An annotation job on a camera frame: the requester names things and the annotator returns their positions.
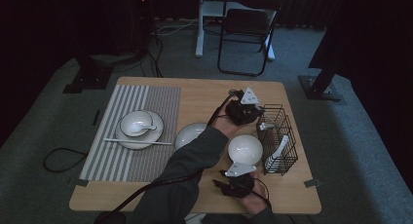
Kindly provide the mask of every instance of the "striped placemat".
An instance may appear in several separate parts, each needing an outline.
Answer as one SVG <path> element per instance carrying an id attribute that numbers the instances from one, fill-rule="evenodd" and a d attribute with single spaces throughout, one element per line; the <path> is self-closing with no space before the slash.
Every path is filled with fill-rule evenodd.
<path id="1" fill-rule="evenodd" d="M 164 169 L 174 152 L 174 138 L 180 99 L 179 87 L 117 85 L 112 93 L 80 179 L 98 181 L 150 182 Z M 158 141 L 172 145 L 150 145 L 131 150 L 115 138 L 120 119 L 135 110 L 150 110 L 164 120 L 164 132 Z"/>

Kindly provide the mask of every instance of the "black wire basket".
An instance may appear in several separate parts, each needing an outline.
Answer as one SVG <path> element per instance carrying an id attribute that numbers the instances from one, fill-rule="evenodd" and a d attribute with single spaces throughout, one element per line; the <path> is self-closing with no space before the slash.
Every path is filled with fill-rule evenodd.
<path id="1" fill-rule="evenodd" d="M 258 119 L 256 124 L 258 139 L 263 147 L 261 162 L 264 174 L 280 173 L 284 175 L 298 160 L 294 132 L 282 105 L 266 104 L 264 109 L 264 115 Z M 277 157 L 273 157 L 286 136 L 288 141 L 281 153 Z"/>

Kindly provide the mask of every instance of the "cable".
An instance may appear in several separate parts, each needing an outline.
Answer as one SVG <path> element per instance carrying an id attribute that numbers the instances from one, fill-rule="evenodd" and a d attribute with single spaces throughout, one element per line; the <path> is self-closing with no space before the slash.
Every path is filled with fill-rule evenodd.
<path id="1" fill-rule="evenodd" d="M 229 95 L 227 96 L 227 98 L 225 98 L 225 100 L 222 102 L 222 104 L 220 106 L 218 106 L 218 108 L 216 108 L 216 110 L 213 112 L 212 116 L 210 117 L 209 121 L 207 122 L 208 126 L 211 126 L 213 121 L 217 118 L 220 117 L 218 116 L 219 111 L 221 110 L 221 108 L 225 105 L 225 103 L 227 103 L 227 101 L 233 97 L 235 95 L 235 93 L 229 93 Z"/>
<path id="2" fill-rule="evenodd" d="M 159 36 L 170 36 L 170 35 L 172 35 L 173 33 L 177 32 L 177 31 L 179 31 L 179 30 L 181 30 L 181 29 L 183 29 L 183 28 L 185 28 L 185 27 L 188 27 L 188 26 L 192 25 L 192 23 L 194 23 L 194 22 L 197 21 L 197 20 L 198 20 L 198 18 L 190 21 L 189 23 L 187 23 L 187 24 L 185 24 L 185 25 L 178 25 L 178 26 L 168 25 L 168 26 L 161 27 L 160 29 L 157 30 L 157 32 L 159 32 L 159 31 L 161 31 L 161 30 L 164 30 L 165 28 L 170 28 L 170 27 L 171 27 L 171 28 L 176 28 L 176 27 L 178 27 L 178 28 L 176 28 L 173 32 L 170 32 L 170 33 L 168 33 L 168 34 L 158 34 L 158 35 L 159 35 Z"/>
<path id="3" fill-rule="evenodd" d="M 291 216 L 291 215 L 287 215 L 287 217 L 289 218 L 289 220 L 291 220 L 291 222 L 292 222 L 293 224 L 296 224 L 296 222 L 295 222 L 294 218 L 292 218 L 292 216 Z"/>
<path id="4" fill-rule="evenodd" d="M 140 67 L 140 70 L 141 70 L 142 73 L 143 73 L 143 77 L 146 77 L 146 74 L 145 74 L 145 71 L 143 70 L 142 64 L 143 64 L 143 62 L 146 61 L 147 58 L 148 58 L 148 55 L 146 54 L 146 55 L 139 61 L 138 64 L 133 64 L 131 67 L 127 67 L 127 68 L 124 67 L 123 69 L 115 69 L 115 70 L 113 71 L 113 73 L 121 73 L 121 72 L 129 71 L 129 70 L 135 69 L 137 66 L 139 66 L 139 67 Z"/>
<path id="5" fill-rule="evenodd" d="M 152 67 L 152 72 L 153 72 L 154 76 L 155 76 L 155 73 L 156 73 L 157 77 L 164 78 L 164 76 L 162 75 L 161 70 L 159 68 L 159 64 L 158 64 L 159 58 L 161 57 L 162 50 L 164 49 L 164 43 L 159 38 L 155 38 L 155 40 L 156 40 L 157 43 L 159 42 L 161 44 L 161 49 L 159 50 L 158 55 L 157 55 L 156 58 L 154 58 L 153 55 L 150 52 L 148 52 L 148 55 L 152 58 L 152 61 L 155 64 L 155 72 L 153 72 L 153 67 Z"/>
<path id="6" fill-rule="evenodd" d="M 72 153 L 81 154 L 81 155 L 83 155 L 83 157 L 82 157 L 79 161 L 77 161 L 75 164 L 73 164 L 72 166 L 70 166 L 70 167 L 68 167 L 68 168 L 63 168 L 63 169 L 53 169 L 53 168 L 49 168 L 48 165 L 47 165 L 48 159 L 54 154 L 54 152 L 57 152 L 57 151 L 59 151 L 59 150 L 69 151 L 69 152 L 72 152 Z M 47 171 L 49 171 L 49 172 L 53 172 L 53 173 L 66 172 L 66 171 L 68 171 L 68 170 L 70 170 L 70 169 L 72 169 L 72 168 L 75 168 L 77 165 L 79 165 L 86 157 L 88 157 L 88 154 L 89 154 L 89 152 L 88 152 L 88 153 L 83 153 L 83 152 L 79 152 L 79 151 L 76 151 L 76 150 L 73 150 L 73 149 L 69 149 L 69 148 L 57 148 L 57 149 L 52 150 L 51 152 L 49 152 L 49 153 L 46 155 L 45 159 L 43 160 L 43 168 L 44 168 L 45 170 L 47 170 Z"/>
<path id="7" fill-rule="evenodd" d="M 132 195 L 130 195 L 124 202 L 122 202 L 120 205 L 118 205 L 115 209 L 113 209 L 110 212 L 107 212 L 105 215 L 99 216 L 98 219 L 94 222 L 96 224 L 102 223 L 105 219 L 109 218 L 111 215 L 118 213 L 122 208 L 124 208 L 126 205 L 128 205 L 131 201 L 133 201 L 137 196 L 139 196 L 142 192 L 150 190 L 155 187 L 159 186 L 164 186 L 164 185 L 170 185 L 174 183 L 179 183 L 179 182 L 184 182 L 188 181 L 191 179 L 194 179 L 202 174 L 203 170 L 200 169 L 196 171 L 195 173 L 189 174 L 188 176 L 183 176 L 183 177 L 178 177 L 174 179 L 168 179 L 168 180 L 161 180 L 161 181 L 155 181 L 152 183 L 149 183 L 140 189 L 138 189 L 136 192 L 134 192 Z"/>
<path id="8" fill-rule="evenodd" d="M 255 196 L 261 198 L 261 199 L 265 202 L 265 204 L 267 204 L 267 206 L 268 206 L 270 209 L 273 209 L 273 206 L 272 206 L 271 203 L 270 203 L 270 192 L 268 191 L 267 185 L 265 185 L 265 183 L 264 183 L 263 181 L 259 180 L 258 178 L 253 178 L 253 179 L 254 179 L 254 180 L 257 180 L 258 182 L 260 182 L 260 183 L 264 186 L 265 192 L 267 193 L 267 198 L 259 195 L 258 193 L 254 192 L 254 191 L 251 191 L 251 193 L 254 194 Z"/>
<path id="9" fill-rule="evenodd" d="M 121 59 L 121 60 L 103 61 L 103 60 L 99 60 L 97 58 L 94 58 L 94 61 L 97 64 L 101 64 L 101 65 L 117 66 L 117 65 L 137 63 L 137 62 L 141 61 L 146 55 L 147 55 L 147 51 L 143 50 L 143 51 L 134 52 L 134 56 L 127 57 L 127 58 Z"/>
<path id="10" fill-rule="evenodd" d="M 306 216 L 312 224 L 316 224 L 316 222 L 313 220 L 313 218 L 311 218 L 309 215 L 306 215 Z"/>

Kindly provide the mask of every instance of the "gray carpet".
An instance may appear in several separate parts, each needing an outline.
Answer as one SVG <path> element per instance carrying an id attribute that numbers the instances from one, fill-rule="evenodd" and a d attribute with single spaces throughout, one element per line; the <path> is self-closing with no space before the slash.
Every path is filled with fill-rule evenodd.
<path id="1" fill-rule="evenodd" d="M 184 22 L 160 22 L 158 27 Z M 207 29 L 217 32 L 217 27 Z M 171 33 L 160 31 L 160 34 Z M 294 117 L 318 187 L 321 213 L 311 215 L 315 223 L 413 223 L 413 198 L 394 167 L 386 147 L 359 103 L 350 82 L 334 77 L 333 85 L 343 97 L 340 102 L 309 100 L 299 75 L 317 76 L 308 69 L 322 31 L 279 28 L 274 38 L 276 60 L 269 62 L 257 78 L 227 75 L 216 68 L 218 37 L 206 34 L 204 56 L 195 57 L 195 27 L 160 35 L 163 50 L 159 67 L 164 77 L 278 81 L 285 85 Z M 229 53 L 238 48 L 229 45 Z M 151 41 L 156 56 L 160 44 Z M 112 56 L 97 56 L 110 61 Z M 259 61 L 234 63 L 240 69 L 257 67 Z M 94 117 L 102 113 L 122 76 L 152 76 L 149 57 L 141 63 L 116 66 L 106 90 L 63 94 L 78 70 L 74 59 L 63 65 L 50 80 L 0 149 L 0 223 L 93 223 L 97 212 L 77 212 L 68 204 L 82 164 L 64 173 L 51 173 L 42 166 L 53 149 L 67 147 L 87 152 L 97 126 Z M 58 153 L 49 166 L 64 168 L 81 155 Z M 282 223 L 292 223 L 280 215 Z M 311 223 L 304 215 L 292 215 L 296 223 Z"/>

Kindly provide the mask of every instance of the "folding chair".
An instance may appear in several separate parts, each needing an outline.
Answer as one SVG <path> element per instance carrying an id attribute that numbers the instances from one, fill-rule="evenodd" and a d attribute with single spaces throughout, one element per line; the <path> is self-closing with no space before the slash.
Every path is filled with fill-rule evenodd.
<path id="1" fill-rule="evenodd" d="M 228 3 L 233 2 L 245 6 L 246 9 L 232 8 L 227 11 Z M 223 0 L 223 18 L 218 53 L 218 69 L 221 72 L 247 76 L 259 76 L 264 72 L 273 39 L 276 18 L 282 7 L 282 2 L 283 0 Z M 245 36 L 259 37 L 261 40 L 255 42 L 251 40 L 228 39 L 227 35 L 224 36 L 224 33 L 236 34 L 243 38 Z M 248 73 L 223 69 L 221 67 L 223 41 L 260 44 L 258 52 L 261 52 L 263 48 L 265 51 L 261 71 L 258 73 Z"/>

